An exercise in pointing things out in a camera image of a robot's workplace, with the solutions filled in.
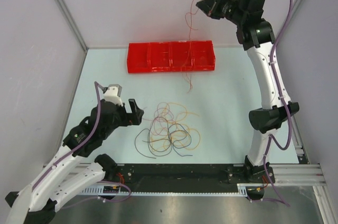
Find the gray floor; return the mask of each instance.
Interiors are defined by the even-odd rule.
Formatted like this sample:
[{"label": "gray floor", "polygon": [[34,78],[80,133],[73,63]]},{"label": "gray floor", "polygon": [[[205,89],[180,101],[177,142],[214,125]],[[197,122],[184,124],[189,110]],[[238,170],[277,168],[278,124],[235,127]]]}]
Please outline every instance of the gray floor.
[{"label": "gray floor", "polygon": [[[290,208],[271,202],[250,204],[242,197],[132,197],[122,203],[87,201],[59,211],[51,223],[323,223],[312,187],[279,190],[292,205]],[[275,197],[271,188],[266,197]],[[81,199],[77,196],[70,203]]]}]

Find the gray wall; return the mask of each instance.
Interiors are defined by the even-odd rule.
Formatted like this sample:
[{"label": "gray wall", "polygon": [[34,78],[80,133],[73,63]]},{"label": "gray wall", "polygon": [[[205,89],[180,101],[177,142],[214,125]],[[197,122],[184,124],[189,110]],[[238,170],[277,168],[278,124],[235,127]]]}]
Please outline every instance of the gray wall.
[{"label": "gray wall", "polygon": [[286,87],[313,163],[338,208],[338,0],[304,0],[278,48]]},{"label": "gray wall", "polygon": [[54,0],[0,0],[0,223],[49,161],[85,54]]}]

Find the red wire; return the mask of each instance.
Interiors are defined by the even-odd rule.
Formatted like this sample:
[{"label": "red wire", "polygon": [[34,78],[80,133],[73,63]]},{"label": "red wire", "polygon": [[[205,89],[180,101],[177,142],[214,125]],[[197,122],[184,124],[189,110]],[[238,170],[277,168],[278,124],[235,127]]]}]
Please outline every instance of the red wire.
[{"label": "red wire", "polygon": [[266,183],[266,185],[264,186],[264,188],[266,188],[269,185],[268,180],[265,178],[265,176],[262,176],[263,178],[263,183]]}]

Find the tangled wire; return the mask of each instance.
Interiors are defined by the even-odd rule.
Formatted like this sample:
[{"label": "tangled wire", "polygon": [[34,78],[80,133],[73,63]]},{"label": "tangled wire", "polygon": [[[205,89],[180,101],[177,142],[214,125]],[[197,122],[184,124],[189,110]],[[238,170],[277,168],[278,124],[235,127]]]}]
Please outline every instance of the tangled wire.
[{"label": "tangled wire", "polygon": [[[174,116],[172,106],[183,108],[184,111]],[[134,143],[136,151],[144,157],[153,159],[169,155],[172,150],[182,157],[192,156],[191,154],[181,154],[178,152],[181,149],[194,150],[201,141],[201,135],[198,130],[183,124],[183,120],[185,120],[188,115],[198,116],[195,113],[188,112],[183,105],[174,102],[161,102],[158,104],[157,110],[154,113],[154,119],[144,119],[151,121],[150,127],[144,128],[135,137]],[[196,132],[199,136],[197,143],[194,143],[193,137],[191,136],[192,131]],[[137,139],[143,132],[147,132],[147,138],[146,140],[142,140],[142,142],[147,143],[149,152],[154,157],[141,153],[137,148]]]}]

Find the metal frame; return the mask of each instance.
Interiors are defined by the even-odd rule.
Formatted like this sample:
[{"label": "metal frame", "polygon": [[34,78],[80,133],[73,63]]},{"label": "metal frame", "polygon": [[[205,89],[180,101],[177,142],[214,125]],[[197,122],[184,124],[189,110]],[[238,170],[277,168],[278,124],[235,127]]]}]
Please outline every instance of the metal frame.
[{"label": "metal frame", "polygon": [[[294,3],[294,7],[292,10],[292,18],[294,17],[295,13],[297,12],[300,4],[303,0],[296,0]],[[64,16],[66,22],[68,23],[71,31],[74,33],[79,45],[82,47],[85,53],[88,51],[88,47],[81,35],[78,26],[72,17],[66,3],[64,0],[55,0],[56,4],[58,5],[59,9],[61,10],[62,15]],[[304,145],[297,127],[297,122],[295,118],[293,118],[293,132],[294,132],[294,145],[296,148],[296,153],[298,156],[298,160],[300,163],[309,163],[308,156],[306,155],[306,151],[304,150]],[[86,168],[88,164],[80,164],[78,165],[74,171],[69,174],[66,179],[74,176],[75,174],[81,172],[82,169]],[[277,186],[313,186],[314,192],[316,194],[317,203],[320,208],[322,218],[325,224],[334,224],[337,223],[337,216],[335,215],[334,209],[332,207],[332,201],[330,199],[330,194],[328,192],[326,182],[322,173],[322,170],[319,165],[310,165],[310,164],[275,164],[271,165],[274,168],[275,178],[276,178],[276,185]],[[96,191],[99,190],[99,186],[102,185],[94,185],[90,188],[96,188]],[[238,184],[238,195],[245,197],[246,191],[243,192],[243,188],[246,184]],[[90,188],[86,189],[82,192],[82,194],[89,195]],[[135,195],[154,195],[153,193],[135,193]],[[219,196],[229,196],[227,193],[221,193]]]},{"label": "metal frame", "polygon": [[79,28],[73,18],[73,16],[71,15],[66,3],[64,2],[64,0],[55,0],[56,4],[58,5],[59,9],[61,10],[61,13],[64,17],[64,19],[67,21],[70,29],[72,30],[72,32],[74,33],[77,41],[79,42],[80,46],[82,47],[84,52],[88,51],[88,47],[86,46],[86,43],[81,35],[81,32],[79,31]]}]

